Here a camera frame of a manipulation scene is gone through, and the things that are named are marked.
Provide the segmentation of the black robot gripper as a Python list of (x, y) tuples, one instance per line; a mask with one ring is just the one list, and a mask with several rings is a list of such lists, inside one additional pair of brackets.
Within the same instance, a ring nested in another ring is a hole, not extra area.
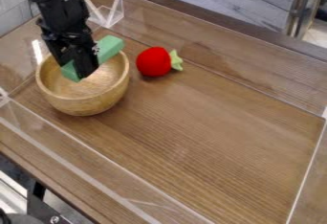
[(99, 48), (87, 25), (86, 1), (35, 0), (35, 3), (42, 13), (38, 24), (43, 39), (58, 64), (64, 66), (72, 61), (71, 77), (87, 78), (99, 68)]

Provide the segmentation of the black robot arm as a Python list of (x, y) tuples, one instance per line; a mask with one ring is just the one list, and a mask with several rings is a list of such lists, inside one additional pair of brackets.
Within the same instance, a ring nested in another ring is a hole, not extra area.
[(42, 17), (38, 25), (46, 46), (60, 67), (68, 63), (79, 78), (87, 78), (99, 68), (97, 42), (87, 25), (90, 11), (84, 0), (31, 0)]

